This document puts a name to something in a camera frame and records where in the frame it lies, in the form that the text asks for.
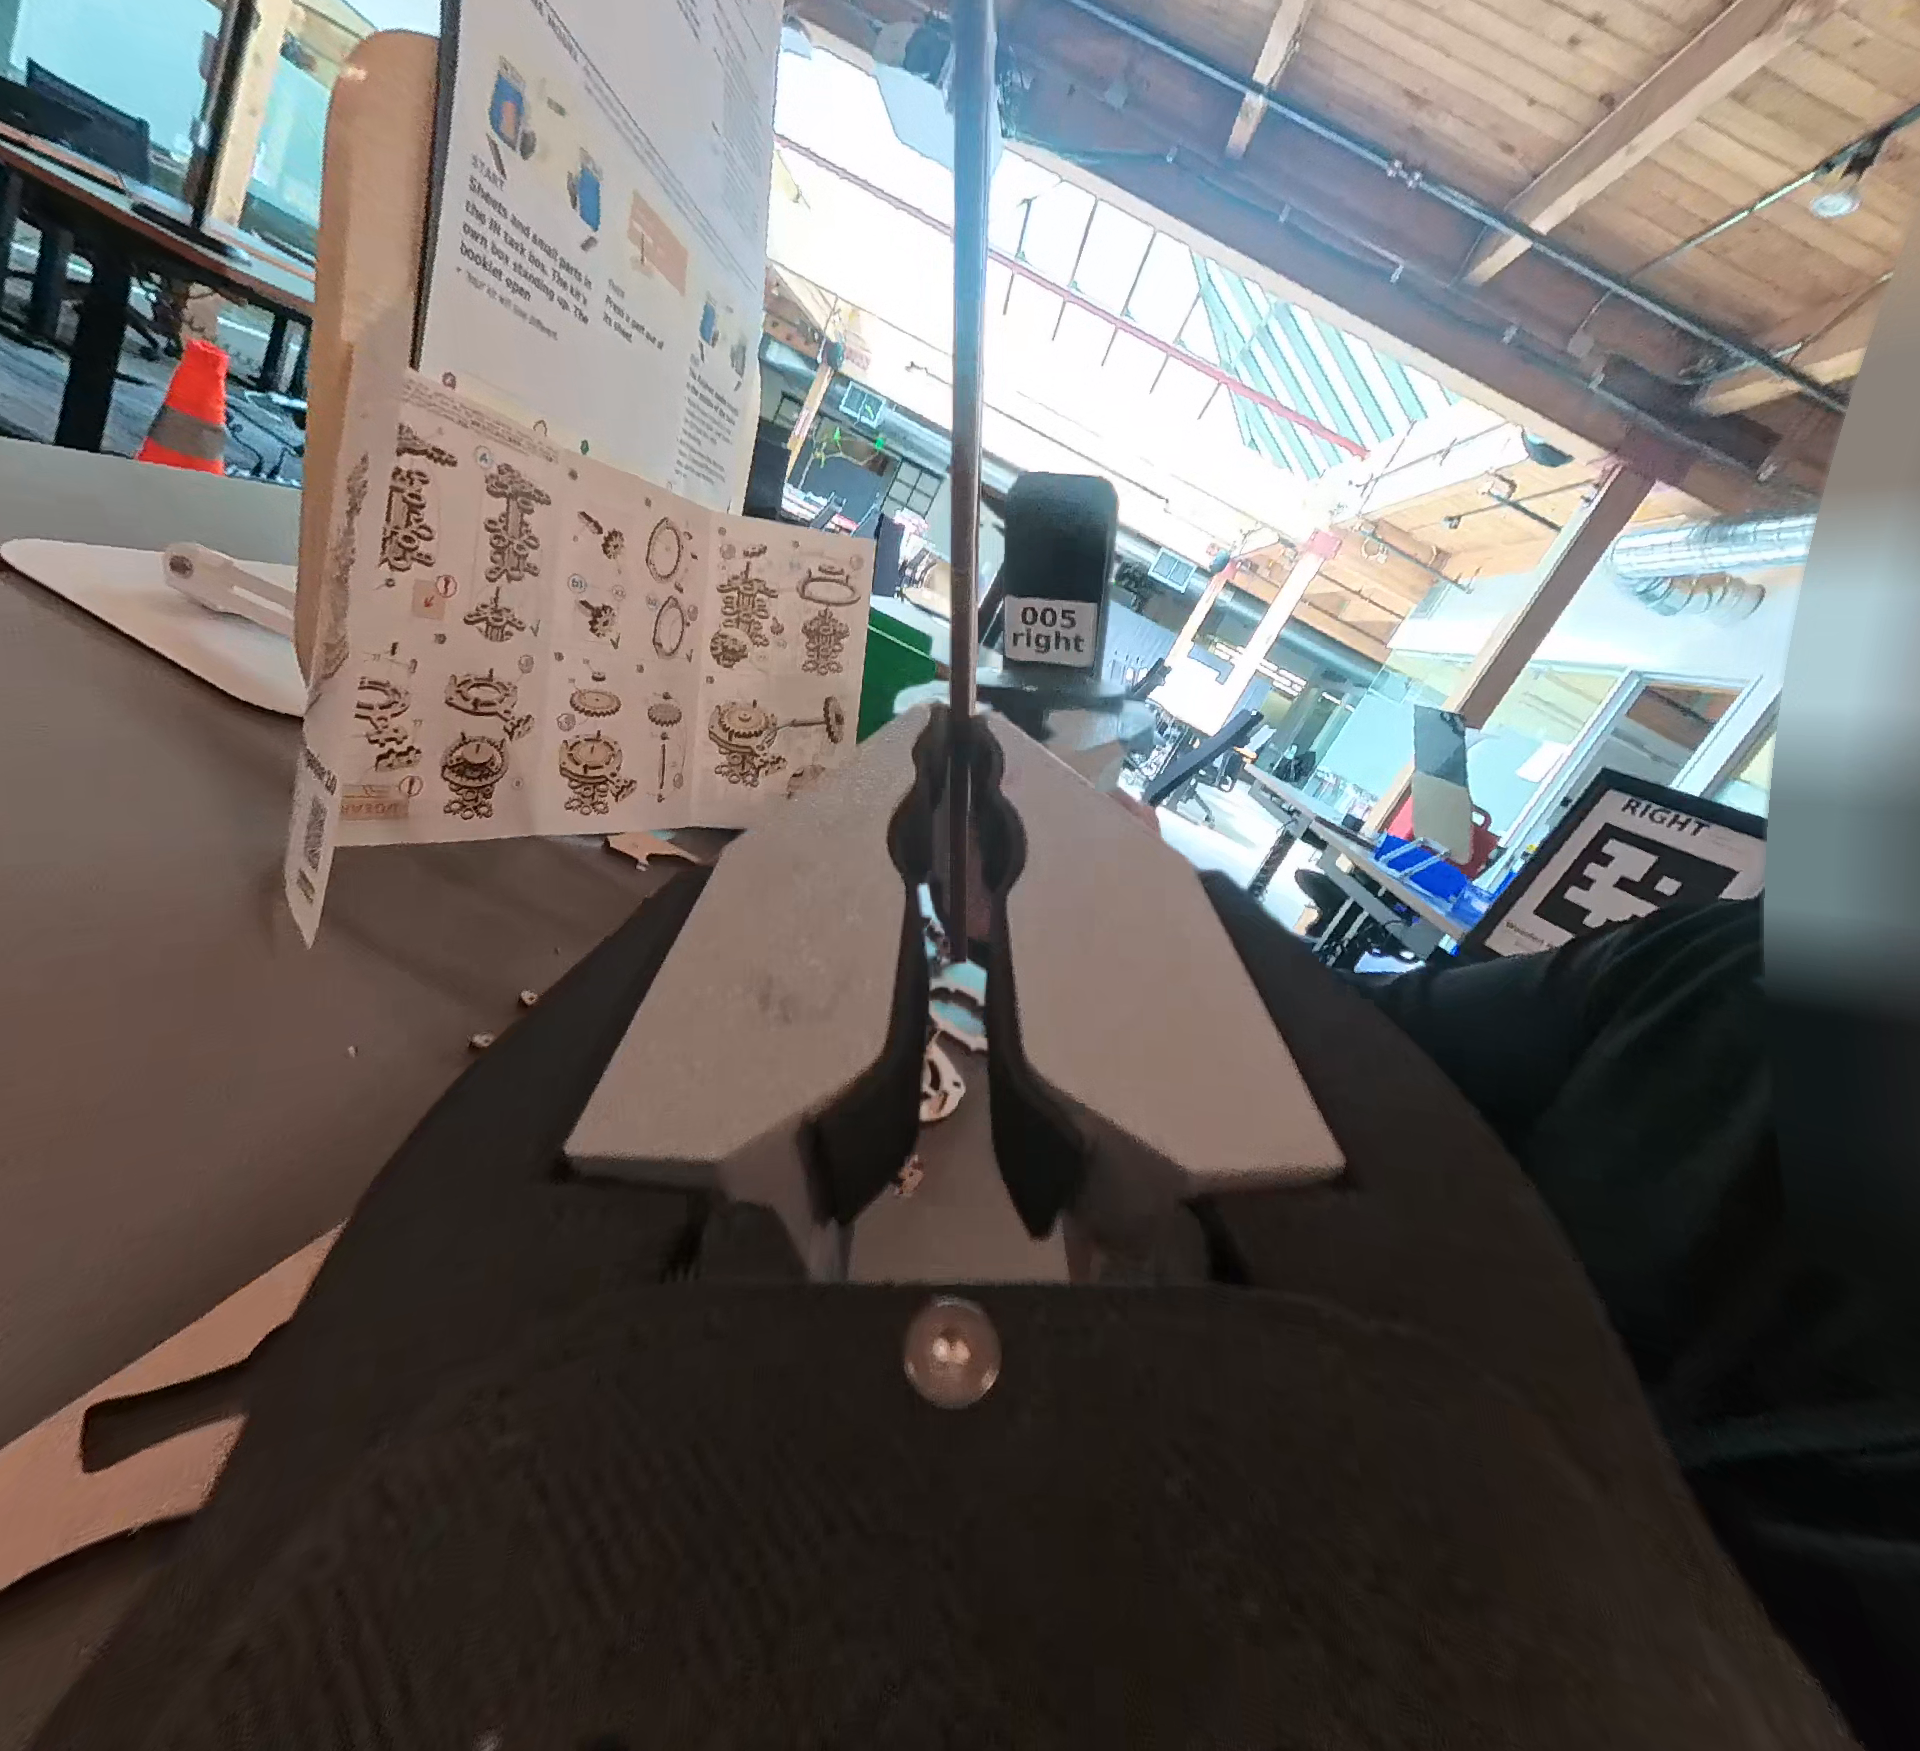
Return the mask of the wooden parts sheet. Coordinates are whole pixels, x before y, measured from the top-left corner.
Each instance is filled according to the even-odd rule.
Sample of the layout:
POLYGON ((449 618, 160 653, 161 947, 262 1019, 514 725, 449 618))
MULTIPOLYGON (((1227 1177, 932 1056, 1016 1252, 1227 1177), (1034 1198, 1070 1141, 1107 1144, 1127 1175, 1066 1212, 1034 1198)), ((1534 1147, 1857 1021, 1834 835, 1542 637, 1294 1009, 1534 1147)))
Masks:
POLYGON ((983 422, 983 294, 996 156, 996 0, 949 0, 952 27, 952 412, 948 620, 948 947, 973 957, 973 721, 979 659, 979 490, 983 422))

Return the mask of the orange traffic cone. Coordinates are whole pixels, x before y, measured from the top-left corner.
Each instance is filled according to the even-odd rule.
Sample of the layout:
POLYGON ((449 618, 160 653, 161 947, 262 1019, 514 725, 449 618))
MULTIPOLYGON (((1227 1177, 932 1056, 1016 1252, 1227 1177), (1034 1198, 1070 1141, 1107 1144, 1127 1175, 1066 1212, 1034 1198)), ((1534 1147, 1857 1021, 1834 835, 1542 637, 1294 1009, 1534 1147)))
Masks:
POLYGON ((186 340, 137 462, 226 474, 226 348, 186 340))

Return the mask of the white instruction poster board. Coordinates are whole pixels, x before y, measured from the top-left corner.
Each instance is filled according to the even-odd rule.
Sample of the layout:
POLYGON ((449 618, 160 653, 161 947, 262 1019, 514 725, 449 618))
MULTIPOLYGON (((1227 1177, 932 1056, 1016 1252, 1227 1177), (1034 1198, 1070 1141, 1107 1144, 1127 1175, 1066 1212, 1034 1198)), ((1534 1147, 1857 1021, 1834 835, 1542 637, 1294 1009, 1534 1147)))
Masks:
POLYGON ((442 0, 416 369, 741 511, 783 0, 442 0))

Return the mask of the black white tag sign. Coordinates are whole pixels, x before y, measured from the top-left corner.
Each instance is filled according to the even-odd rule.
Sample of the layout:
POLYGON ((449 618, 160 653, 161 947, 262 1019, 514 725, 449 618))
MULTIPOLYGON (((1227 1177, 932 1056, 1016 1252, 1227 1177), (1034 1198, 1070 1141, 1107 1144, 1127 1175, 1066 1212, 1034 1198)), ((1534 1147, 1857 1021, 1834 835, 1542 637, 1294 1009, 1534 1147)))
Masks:
POLYGON ((1463 961, 1555 951, 1673 904, 1765 890, 1766 821, 1603 768, 1457 945, 1463 961))

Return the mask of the silver air duct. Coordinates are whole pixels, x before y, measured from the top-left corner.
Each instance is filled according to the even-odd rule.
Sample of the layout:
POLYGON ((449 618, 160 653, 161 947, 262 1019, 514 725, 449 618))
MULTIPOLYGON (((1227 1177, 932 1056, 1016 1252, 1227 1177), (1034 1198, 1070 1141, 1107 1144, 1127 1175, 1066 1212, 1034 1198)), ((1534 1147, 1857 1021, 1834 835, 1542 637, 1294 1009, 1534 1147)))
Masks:
POLYGON ((1643 609, 1665 618, 1749 618, 1766 576, 1800 567, 1816 513, 1742 513, 1630 530, 1607 551, 1607 576, 1643 609))

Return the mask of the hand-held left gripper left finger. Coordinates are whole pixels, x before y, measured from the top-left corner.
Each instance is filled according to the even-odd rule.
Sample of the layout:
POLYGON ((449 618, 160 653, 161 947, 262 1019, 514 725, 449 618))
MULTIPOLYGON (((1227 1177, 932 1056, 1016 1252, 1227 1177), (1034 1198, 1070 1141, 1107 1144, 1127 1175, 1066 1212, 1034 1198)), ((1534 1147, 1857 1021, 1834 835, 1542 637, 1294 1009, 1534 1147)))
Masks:
POLYGON ((918 1141, 949 742, 948 706, 917 706, 722 852, 566 1134, 575 1177, 766 1209, 808 1276, 847 1276, 918 1141))

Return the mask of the white flat wooden part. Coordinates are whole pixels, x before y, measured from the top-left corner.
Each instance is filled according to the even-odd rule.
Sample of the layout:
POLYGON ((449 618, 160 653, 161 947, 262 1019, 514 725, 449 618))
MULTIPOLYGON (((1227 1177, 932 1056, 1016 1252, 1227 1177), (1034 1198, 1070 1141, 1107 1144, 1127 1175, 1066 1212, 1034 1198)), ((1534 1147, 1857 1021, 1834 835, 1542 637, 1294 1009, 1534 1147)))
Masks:
POLYGON ((208 612, 245 618, 267 632, 291 637, 294 586, 263 567, 236 562, 199 542, 175 542, 161 554, 161 576, 186 602, 208 612))

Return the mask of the person's right forearm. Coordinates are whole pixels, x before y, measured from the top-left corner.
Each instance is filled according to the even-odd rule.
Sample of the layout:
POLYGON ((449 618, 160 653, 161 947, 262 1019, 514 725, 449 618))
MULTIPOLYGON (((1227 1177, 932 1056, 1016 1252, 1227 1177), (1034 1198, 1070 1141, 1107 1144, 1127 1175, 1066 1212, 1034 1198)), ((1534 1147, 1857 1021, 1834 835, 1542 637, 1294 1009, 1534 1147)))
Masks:
POLYGON ((1521 1164, 1668 1428, 1918 1449, 1918 1104, 1874 1021, 1766 975, 1765 900, 1352 985, 1521 1164))

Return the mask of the wooden office desk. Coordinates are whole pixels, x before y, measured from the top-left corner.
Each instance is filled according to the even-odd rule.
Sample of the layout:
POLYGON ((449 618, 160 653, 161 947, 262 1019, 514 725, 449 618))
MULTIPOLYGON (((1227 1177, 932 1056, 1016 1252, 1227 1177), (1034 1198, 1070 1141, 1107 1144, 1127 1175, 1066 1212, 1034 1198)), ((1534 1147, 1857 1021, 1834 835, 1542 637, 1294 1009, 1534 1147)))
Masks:
POLYGON ((137 281, 181 281, 269 317, 252 388, 301 393, 317 303, 314 263, 36 134, 2 124, 2 220, 21 213, 86 260, 55 442, 106 442, 137 281))

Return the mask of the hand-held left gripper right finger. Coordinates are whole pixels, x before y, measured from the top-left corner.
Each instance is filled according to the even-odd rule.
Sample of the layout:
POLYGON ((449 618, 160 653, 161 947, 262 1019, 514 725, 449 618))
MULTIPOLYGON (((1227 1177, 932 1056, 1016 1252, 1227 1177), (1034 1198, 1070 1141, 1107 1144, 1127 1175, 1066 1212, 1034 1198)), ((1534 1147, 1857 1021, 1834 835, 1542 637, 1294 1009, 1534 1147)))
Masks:
POLYGON ((966 735, 989 1133, 1033 1236, 1171 1246, 1196 1204, 1346 1157, 1199 873, 1010 717, 966 735))

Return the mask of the large wooden offcut sheet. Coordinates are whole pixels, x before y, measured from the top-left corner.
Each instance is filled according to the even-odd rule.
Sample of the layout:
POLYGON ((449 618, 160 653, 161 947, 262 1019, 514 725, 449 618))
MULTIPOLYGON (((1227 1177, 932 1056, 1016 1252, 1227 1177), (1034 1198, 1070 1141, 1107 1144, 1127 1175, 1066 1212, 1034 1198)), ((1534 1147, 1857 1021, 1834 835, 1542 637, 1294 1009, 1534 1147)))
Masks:
POLYGON ((246 1422, 259 1353, 337 1236, 324 1232, 6 1445, 2 1588, 209 1499, 246 1422))

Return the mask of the green plastic bin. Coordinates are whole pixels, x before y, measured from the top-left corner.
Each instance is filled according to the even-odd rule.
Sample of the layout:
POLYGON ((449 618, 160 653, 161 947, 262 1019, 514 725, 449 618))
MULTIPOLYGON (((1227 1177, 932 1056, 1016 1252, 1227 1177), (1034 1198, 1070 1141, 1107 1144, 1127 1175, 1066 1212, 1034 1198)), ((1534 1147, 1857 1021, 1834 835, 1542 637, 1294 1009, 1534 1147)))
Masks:
POLYGON ((893 721, 900 691, 938 677, 932 635, 876 602, 869 612, 857 741, 869 741, 893 721))

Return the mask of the black monitor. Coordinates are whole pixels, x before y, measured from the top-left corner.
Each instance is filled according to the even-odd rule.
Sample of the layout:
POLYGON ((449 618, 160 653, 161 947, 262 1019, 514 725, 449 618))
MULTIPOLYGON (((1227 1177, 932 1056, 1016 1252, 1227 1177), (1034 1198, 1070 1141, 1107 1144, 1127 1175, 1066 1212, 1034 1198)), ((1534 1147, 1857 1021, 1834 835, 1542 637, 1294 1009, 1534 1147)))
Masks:
POLYGON ((66 145, 113 175, 145 185, 152 179, 152 134, 145 115, 113 108, 100 93, 63 80, 42 63, 26 63, 26 91, 33 93, 39 137, 66 145))

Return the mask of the plywood backing board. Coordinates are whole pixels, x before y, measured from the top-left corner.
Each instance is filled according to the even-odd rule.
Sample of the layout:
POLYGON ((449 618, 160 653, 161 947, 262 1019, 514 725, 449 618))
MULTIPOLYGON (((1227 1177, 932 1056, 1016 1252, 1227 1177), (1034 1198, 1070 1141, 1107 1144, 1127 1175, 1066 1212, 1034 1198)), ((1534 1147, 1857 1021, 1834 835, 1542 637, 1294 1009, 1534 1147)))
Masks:
POLYGON ((327 114, 307 354, 307 450, 294 586, 294 655, 317 673, 327 542, 342 481, 351 348, 393 310, 415 313, 425 260, 440 44, 378 32, 342 63, 327 114))

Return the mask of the folded instruction booklet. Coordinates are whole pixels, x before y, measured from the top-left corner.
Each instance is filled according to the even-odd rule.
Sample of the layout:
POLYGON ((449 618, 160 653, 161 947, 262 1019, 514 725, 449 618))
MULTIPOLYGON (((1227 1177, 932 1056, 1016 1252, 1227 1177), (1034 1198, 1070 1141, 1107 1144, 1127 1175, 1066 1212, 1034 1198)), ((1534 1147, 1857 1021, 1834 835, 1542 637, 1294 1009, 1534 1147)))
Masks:
POLYGON ((852 755, 876 547, 566 453, 362 344, 283 855, 741 830, 852 755))

